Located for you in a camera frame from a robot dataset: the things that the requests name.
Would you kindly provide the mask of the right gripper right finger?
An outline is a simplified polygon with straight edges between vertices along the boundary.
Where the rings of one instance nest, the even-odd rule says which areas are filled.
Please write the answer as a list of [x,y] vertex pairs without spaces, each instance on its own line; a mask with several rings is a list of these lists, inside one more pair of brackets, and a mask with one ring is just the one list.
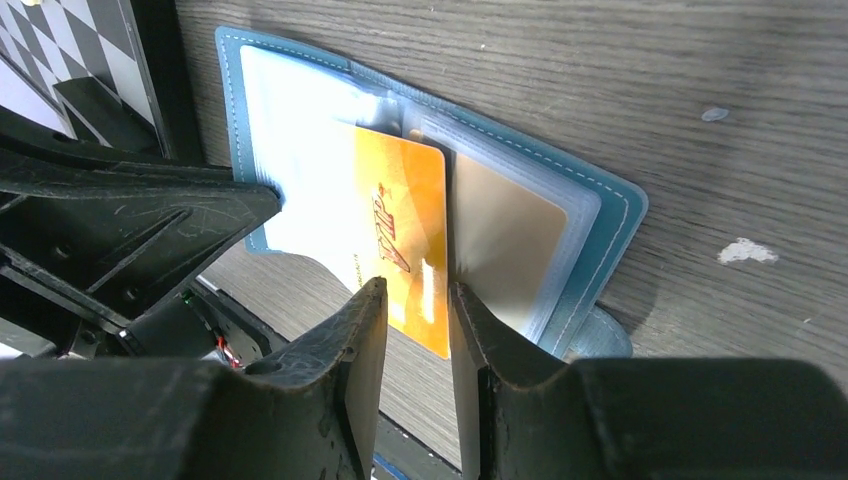
[[762,358],[565,363],[450,288],[466,479],[843,479],[847,400],[820,368]]

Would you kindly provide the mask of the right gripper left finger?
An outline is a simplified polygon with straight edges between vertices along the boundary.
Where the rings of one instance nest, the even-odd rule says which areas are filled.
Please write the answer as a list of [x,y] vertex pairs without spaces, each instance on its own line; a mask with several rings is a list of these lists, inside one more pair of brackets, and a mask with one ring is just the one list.
[[366,479],[387,283],[244,369],[208,360],[9,360],[5,479]]

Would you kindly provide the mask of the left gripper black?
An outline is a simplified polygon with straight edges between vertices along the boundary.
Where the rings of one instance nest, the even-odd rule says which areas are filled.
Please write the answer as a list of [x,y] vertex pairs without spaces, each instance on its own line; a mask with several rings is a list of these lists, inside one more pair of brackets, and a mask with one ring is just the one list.
[[273,328],[202,275],[279,211],[270,188],[3,107],[1,191],[2,359],[257,361],[278,349]]

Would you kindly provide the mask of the blue card holder wallet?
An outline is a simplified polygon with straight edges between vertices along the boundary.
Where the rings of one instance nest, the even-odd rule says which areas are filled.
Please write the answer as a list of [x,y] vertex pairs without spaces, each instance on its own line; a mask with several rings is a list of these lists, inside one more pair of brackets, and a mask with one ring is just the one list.
[[448,357],[448,285],[549,354],[628,357],[597,300],[649,206],[637,185],[335,53],[221,26],[236,180],[280,210],[246,238],[347,289],[389,284],[389,322]]

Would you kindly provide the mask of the gold credit card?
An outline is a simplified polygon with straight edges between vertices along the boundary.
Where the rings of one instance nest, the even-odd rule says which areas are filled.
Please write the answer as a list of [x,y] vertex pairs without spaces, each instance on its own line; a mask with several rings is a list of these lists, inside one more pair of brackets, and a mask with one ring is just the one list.
[[487,139],[425,124],[405,135],[448,156],[454,279],[498,319],[537,340],[595,220],[597,196]]

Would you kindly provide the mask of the orange VIP credit card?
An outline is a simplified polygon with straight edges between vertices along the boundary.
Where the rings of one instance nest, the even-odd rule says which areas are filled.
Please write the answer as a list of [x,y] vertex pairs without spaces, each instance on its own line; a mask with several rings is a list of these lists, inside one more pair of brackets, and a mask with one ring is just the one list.
[[331,271],[349,289],[372,277],[388,285],[388,321],[446,359],[448,248],[446,165],[431,146],[343,125],[338,225]]

